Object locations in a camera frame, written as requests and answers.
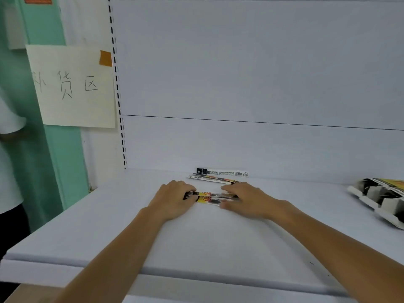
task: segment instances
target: white wall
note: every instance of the white wall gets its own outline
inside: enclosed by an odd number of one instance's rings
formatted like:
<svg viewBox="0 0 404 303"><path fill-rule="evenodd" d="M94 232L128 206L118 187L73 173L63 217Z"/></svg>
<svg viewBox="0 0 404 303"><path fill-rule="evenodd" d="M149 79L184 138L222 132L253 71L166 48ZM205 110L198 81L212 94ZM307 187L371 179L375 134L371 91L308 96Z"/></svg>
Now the white wall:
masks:
<svg viewBox="0 0 404 303"><path fill-rule="evenodd" d="M67 45L96 45L112 52L108 0L58 0ZM118 126L81 129L92 189L124 169Z"/></svg>

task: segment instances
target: finger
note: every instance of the finger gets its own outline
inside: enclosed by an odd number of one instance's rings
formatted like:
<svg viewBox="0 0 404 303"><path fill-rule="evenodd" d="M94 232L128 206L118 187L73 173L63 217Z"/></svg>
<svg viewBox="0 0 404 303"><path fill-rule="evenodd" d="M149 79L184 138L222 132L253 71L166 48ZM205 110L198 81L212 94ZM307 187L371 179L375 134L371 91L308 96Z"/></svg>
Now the finger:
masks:
<svg viewBox="0 0 404 303"><path fill-rule="evenodd" d="M222 188L222 190L225 190L225 191L227 191L227 192L229 192L229 193L234 193L234 194L236 194L236 190L237 190L237 186L235 187L234 186L235 184L233 184L233 185L224 185L224 186L222 186L222 187L220 187L220 188Z"/></svg>
<svg viewBox="0 0 404 303"><path fill-rule="evenodd" d="M184 184L184 192L187 191L196 191L196 188L190 184Z"/></svg>
<svg viewBox="0 0 404 303"><path fill-rule="evenodd" d="M232 211L232 212L235 212L235 213L238 213L238 214L241 214L241 215L243 214L242 213L242 206L243 206L243 204L240 203L240 202L229 201L229 202L221 202L220 203L220 208L221 209L227 209L229 211Z"/></svg>
<svg viewBox="0 0 404 303"><path fill-rule="evenodd" d="M186 209L190 209L192 205L195 204L196 200L198 199L197 195L192 195L188 199L184 200L184 206Z"/></svg>

